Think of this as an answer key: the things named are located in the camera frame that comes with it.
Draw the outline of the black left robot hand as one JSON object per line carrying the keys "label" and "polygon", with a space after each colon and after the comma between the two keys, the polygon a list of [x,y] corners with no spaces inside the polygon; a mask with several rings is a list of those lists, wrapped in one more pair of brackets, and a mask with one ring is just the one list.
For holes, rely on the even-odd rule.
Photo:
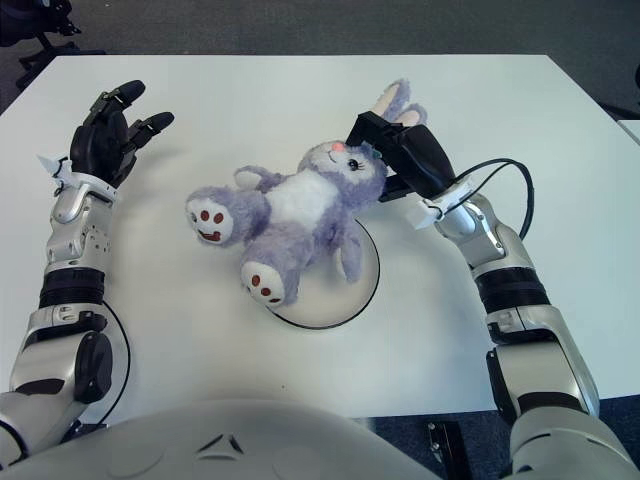
{"label": "black left robot hand", "polygon": [[136,152],[174,121],[170,112],[157,113],[129,124],[124,111],[145,91],[140,80],[101,93],[70,147],[72,171],[88,174],[117,189],[136,163]]}

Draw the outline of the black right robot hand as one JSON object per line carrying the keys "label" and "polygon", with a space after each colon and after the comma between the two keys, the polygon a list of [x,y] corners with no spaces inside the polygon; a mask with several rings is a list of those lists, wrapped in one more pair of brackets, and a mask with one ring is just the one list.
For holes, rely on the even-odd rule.
{"label": "black right robot hand", "polygon": [[346,140],[352,147],[363,143],[379,152],[394,172],[385,180],[382,203],[410,193],[433,200],[455,183],[449,158],[425,125],[406,127],[367,111],[357,117]]}

